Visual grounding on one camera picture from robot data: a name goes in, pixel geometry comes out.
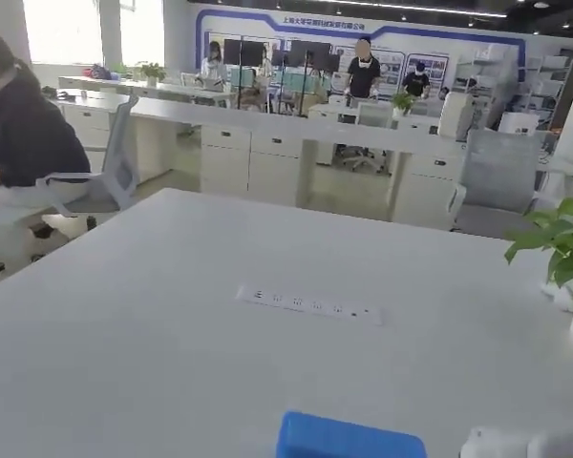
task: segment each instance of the black monitor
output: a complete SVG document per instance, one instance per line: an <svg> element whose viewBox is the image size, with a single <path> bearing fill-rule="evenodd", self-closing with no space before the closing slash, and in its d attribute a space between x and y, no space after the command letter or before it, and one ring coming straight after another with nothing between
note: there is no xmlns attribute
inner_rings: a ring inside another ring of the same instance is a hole
<svg viewBox="0 0 573 458"><path fill-rule="evenodd" d="M331 52L330 43L319 43L318 41L299 41L293 40L290 43L290 58L293 66L299 67L306 62L306 53L311 53L312 63L314 60L324 61L325 56Z"/></svg>
<svg viewBox="0 0 573 458"><path fill-rule="evenodd" d="M283 63L285 67L289 67L290 58L288 57L287 51L273 51L271 54L271 65L272 67L282 67Z"/></svg>
<svg viewBox="0 0 573 458"><path fill-rule="evenodd" d="M322 70L327 73L335 73L340 70L340 57L339 54L315 54L312 59L312 67L314 70Z"/></svg>
<svg viewBox="0 0 573 458"><path fill-rule="evenodd" d="M261 67L265 45L260 41L225 40L223 62L226 65Z"/></svg>

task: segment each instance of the man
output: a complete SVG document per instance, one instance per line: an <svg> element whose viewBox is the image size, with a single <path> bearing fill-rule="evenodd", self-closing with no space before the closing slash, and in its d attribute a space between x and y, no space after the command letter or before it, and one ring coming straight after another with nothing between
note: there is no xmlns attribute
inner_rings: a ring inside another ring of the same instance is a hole
<svg viewBox="0 0 573 458"><path fill-rule="evenodd" d="M380 83L380 62L371 55L371 40L362 36L354 48L356 57L350 62L348 74L350 76L344 95L355 98L378 97L378 84Z"/></svg>
<svg viewBox="0 0 573 458"><path fill-rule="evenodd" d="M405 91L414 97L427 98L431 89L429 76L424 73L425 65L422 62L416 64L416 70L410 72L403 79Z"/></svg>

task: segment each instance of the window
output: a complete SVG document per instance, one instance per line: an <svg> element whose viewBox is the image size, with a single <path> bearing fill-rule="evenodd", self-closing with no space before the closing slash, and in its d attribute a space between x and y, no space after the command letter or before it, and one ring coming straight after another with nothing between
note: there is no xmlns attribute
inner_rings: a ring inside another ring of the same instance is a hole
<svg viewBox="0 0 573 458"><path fill-rule="evenodd" d="M139 62L164 65L163 2L120 0L121 50L127 66Z"/></svg>
<svg viewBox="0 0 573 458"><path fill-rule="evenodd" d="M68 0L64 9L64 0L24 0L32 62L102 63L97 2Z"/></svg>

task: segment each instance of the desk surface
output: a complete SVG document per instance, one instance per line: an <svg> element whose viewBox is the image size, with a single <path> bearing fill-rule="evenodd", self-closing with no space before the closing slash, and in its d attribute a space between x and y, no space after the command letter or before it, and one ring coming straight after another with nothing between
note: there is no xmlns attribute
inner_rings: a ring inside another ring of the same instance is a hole
<svg viewBox="0 0 573 458"><path fill-rule="evenodd" d="M478 425L573 427L569 317L545 254L506 247L165 190L0 283L0 458L267 458L288 409L432 457ZM385 324L239 303L243 283Z"/></svg>
<svg viewBox="0 0 573 458"><path fill-rule="evenodd" d="M66 92L80 94L78 90L66 90ZM58 100L56 103L62 106L82 107L90 111L113 113L118 104L125 100L127 100L126 95L88 91L86 99L78 96L76 101ZM322 119L226 110L150 97L142 97L134 107L132 115L184 124L242 129L254 132L255 135L295 137L425 156L460 156L464 151L463 145L437 135L326 122Z"/></svg>
<svg viewBox="0 0 573 458"><path fill-rule="evenodd" d="M313 105L309 108L310 111L325 113L327 115L350 115L350 116L358 116L359 110L358 108L351 108L347 107L346 105L337 105L337 104L330 104L330 103L319 103L317 105ZM438 126L439 125L439 118L432 117L432 116L423 116L421 114L408 114L407 116L400 117L398 119L394 119L398 122L405 122L405 123L412 123L412 124L421 124L421 125L429 125L429 126Z"/></svg>
<svg viewBox="0 0 573 458"><path fill-rule="evenodd" d="M155 90L163 93L170 94L181 94L197 96L201 98L213 98L213 99L228 99L231 97L230 93L217 93L213 91L207 91L203 88L197 88L195 86L180 86L178 84L165 84L157 83L157 86L148 86L144 81L131 81L131 80L119 80L114 79L94 79L88 76L62 76L67 79L74 79L77 81L84 81L88 83L96 83L101 86L121 86L125 88L142 88L148 90Z"/></svg>

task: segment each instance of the ceiling light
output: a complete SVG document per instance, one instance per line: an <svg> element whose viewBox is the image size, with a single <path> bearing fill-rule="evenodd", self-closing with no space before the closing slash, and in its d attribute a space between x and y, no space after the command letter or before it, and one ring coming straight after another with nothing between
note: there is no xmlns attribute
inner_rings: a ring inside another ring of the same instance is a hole
<svg viewBox="0 0 573 458"><path fill-rule="evenodd" d="M471 10L450 10L447 8L433 8L433 7L419 7L415 5L393 5L389 3L374 3L368 1L357 0L312 0L320 3L335 3L338 5L356 5L357 7L375 7L375 8L390 8L393 10L410 10L410 11L427 11L427 12L445 12L448 14L465 14L467 16L475 17L497 17L505 18L507 14L502 12L486 12L486 11L471 11Z"/></svg>

